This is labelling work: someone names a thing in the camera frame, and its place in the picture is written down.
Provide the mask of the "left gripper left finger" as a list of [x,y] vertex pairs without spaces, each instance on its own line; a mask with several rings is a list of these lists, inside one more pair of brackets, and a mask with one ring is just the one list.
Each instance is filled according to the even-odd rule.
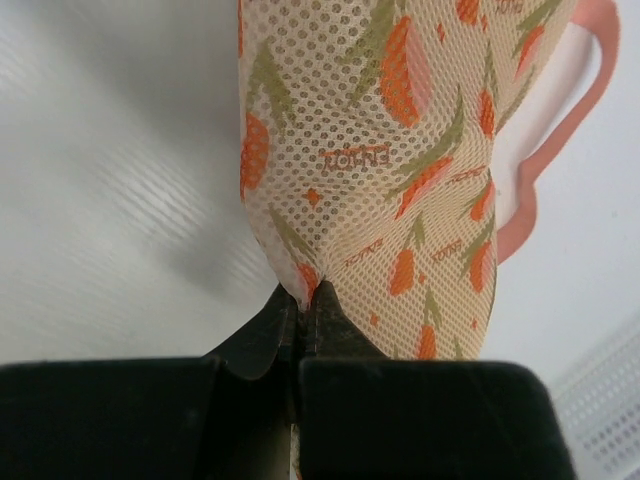
[[204,429],[206,479],[288,479],[295,300],[278,287],[247,324],[216,347]]

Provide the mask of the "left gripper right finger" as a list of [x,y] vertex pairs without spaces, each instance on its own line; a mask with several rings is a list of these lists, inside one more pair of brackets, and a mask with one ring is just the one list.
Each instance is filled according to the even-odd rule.
[[304,357],[388,359],[344,313],[333,284],[322,280],[309,308],[299,314]]

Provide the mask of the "floral mesh laundry bag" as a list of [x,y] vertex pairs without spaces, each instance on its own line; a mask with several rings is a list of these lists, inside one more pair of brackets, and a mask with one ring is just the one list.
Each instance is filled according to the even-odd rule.
[[[240,196],[302,308],[330,282],[348,319],[396,359],[478,356],[496,269],[529,237],[534,182],[607,88],[612,1],[242,1]],[[495,214],[490,163],[566,27],[600,71],[522,165]]]

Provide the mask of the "white plastic basket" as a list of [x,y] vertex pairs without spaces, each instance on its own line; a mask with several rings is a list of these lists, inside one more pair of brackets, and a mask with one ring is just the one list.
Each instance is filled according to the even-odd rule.
[[580,479],[639,477],[639,321],[588,351],[550,386]]

